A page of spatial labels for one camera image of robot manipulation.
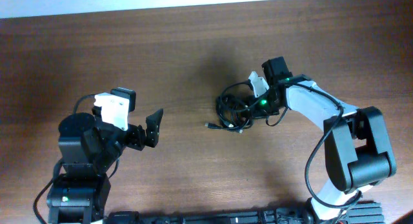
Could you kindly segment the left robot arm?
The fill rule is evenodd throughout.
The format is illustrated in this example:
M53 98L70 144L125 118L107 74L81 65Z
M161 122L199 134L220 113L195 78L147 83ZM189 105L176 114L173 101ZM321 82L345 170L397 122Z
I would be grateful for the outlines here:
M146 127L118 128L103 121L103 111L75 113L59 124L62 158L54 167L46 204L49 223L93 223L105 217L110 192L108 169L126 147L154 148L159 141L163 110L146 117Z

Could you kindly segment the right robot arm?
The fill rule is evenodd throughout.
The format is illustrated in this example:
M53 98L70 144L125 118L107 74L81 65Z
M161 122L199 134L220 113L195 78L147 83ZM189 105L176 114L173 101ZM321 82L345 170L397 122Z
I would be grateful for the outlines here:
M260 117L298 112L323 131L305 165L311 197L302 208L276 210L276 221L287 223L381 223L375 203L360 203L362 195L396 173L396 159L382 112L359 108L325 92L306 75L294 76L283 57L253 71L247 85L254 95L252 113Z

